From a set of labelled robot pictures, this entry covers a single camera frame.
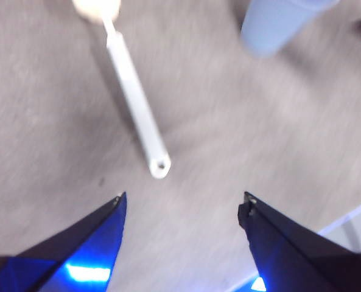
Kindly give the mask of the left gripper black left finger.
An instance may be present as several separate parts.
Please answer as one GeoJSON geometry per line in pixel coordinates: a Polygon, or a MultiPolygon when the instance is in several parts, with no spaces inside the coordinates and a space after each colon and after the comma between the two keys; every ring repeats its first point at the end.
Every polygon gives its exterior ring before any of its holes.
{"type": "Polygon", "coordinates": [[[0,255],[0,291],[106,291],[122,244],[127,194],[17,255],[0,255]]]}

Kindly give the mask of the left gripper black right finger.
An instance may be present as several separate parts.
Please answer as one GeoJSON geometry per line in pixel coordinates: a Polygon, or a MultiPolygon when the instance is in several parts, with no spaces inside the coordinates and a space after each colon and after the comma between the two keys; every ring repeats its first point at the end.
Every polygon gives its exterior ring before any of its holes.
{"type": "Polygon", "coordinates": [[[361,291],[361,252],[300,225],[250,192],[237,218],[267,291],[361,291]]]}

